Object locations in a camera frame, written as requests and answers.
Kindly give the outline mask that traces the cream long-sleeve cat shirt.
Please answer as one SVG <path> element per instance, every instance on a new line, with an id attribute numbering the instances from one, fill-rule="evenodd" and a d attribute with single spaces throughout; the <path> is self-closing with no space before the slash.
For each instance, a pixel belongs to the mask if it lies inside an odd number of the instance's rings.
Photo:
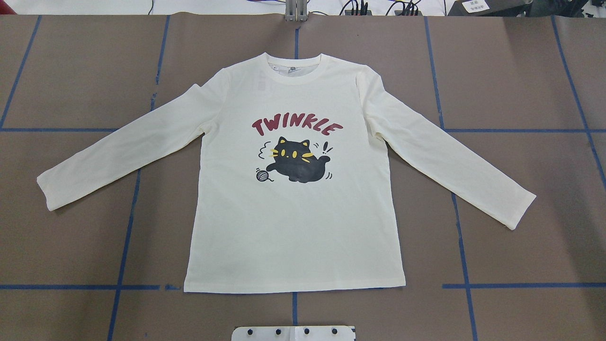
<path id="1" fill-rule="evenodd" d="M 536 198 L 326 54 L 223 68 L 36 181 L 54 211 L 199 137 L 186 293 L 404 286 L 388 149 L 510 230 Z"/>

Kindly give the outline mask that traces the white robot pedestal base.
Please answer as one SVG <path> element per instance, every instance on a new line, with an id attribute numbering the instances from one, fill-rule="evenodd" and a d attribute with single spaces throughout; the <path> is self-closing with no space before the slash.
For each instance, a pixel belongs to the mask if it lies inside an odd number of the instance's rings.
<path id="1" fill-rule="evenodd" d="M 355 341 L 354 326 L 242 326 L 232 332 L 232 341 Z"/>

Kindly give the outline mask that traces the black power adapter box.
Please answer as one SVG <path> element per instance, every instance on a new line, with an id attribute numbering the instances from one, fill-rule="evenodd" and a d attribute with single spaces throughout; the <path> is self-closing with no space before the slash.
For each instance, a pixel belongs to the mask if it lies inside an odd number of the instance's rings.
<path id="1" fill-rule="evenodd" d="M 448 17 L 524 17 L 532 0 L 457 0 Z"/>

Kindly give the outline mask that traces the aluminium frame post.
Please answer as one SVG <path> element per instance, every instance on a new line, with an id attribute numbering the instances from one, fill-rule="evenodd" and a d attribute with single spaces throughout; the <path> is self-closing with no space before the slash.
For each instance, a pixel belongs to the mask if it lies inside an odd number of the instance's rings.
<path id="1" fill-rule="evenodd" d="M 285 20 L 288 22 L 307 21 L 309 11 L 307 0 L 285 0 Z"/>

